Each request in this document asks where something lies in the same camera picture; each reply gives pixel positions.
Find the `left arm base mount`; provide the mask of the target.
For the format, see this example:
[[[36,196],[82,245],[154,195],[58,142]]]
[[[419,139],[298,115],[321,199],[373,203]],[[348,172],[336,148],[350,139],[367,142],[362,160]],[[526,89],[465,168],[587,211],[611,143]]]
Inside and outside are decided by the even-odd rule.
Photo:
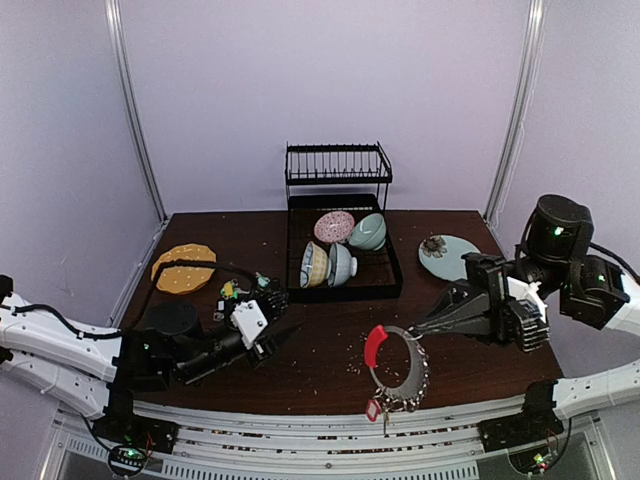
[[[174,422],[135,416],[130,423],[106,417],[93,422],[83,419],[96,443],[107,453],[107,466],[113,474],[131,478],[154,461],[154,453],[171,454],[179,426]]]

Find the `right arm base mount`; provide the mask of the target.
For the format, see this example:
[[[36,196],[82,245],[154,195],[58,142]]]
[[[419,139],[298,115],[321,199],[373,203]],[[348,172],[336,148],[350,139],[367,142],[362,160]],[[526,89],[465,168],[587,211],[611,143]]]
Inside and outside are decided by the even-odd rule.
[[[484,420],[478,431],[486,453],[506,450],[511,466],[520,474],[532,477],[549,471],[564,455],[571,429],[553,413],[514,415]]]

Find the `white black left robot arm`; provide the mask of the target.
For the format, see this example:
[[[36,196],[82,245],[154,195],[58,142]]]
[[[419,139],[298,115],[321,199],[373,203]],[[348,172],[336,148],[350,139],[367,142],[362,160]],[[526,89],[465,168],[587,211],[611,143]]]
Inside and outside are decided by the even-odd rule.
[[[204,329],[196,306],[185,299],[147,310],[139,329],[103,328],[66,319],[45,304],[30,304],[1,278],[1,369],[84,417],[104,419],[123,444],[137,442],[144,424],[130,410],[135,392],[165,391],[171,382],[192,385],[239,359],[257,366],[292,334],[272,334],[288,307],[277,281],[222,298],[219,324]]]

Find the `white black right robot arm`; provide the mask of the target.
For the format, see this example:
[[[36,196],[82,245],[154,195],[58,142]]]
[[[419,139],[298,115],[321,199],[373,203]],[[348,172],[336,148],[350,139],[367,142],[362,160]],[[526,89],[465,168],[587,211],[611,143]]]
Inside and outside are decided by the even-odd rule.
[[[562,315],[596,330],[639,332],[639,276],[619,256],[593,243],[590,210],[567,197],[541,196],[515,256],[463,255],[466,276],[452,282],[414,338],[463,334],[515,344],[529,353],[550,338],[546,298]]]

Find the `red tag key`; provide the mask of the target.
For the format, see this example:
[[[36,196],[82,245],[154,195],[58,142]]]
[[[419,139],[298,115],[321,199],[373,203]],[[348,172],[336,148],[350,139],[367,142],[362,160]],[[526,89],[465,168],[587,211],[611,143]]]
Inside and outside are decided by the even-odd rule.
[[[366,406],[365,415],[369,422],[376,423],[381,418],[384,437],[388,436],[392,407],[393,401],[388,398],[371,398]]]

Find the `large grey red keyring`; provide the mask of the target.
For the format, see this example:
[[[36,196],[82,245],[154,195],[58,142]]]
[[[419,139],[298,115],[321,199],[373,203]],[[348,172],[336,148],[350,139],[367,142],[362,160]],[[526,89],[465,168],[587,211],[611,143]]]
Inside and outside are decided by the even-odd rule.
[[[430,366],[419,339],[400,327],[377,325],[366,337],[363,359],[374,382],[371,398],[392,400],[391,413],[420,407],[430,385]]]

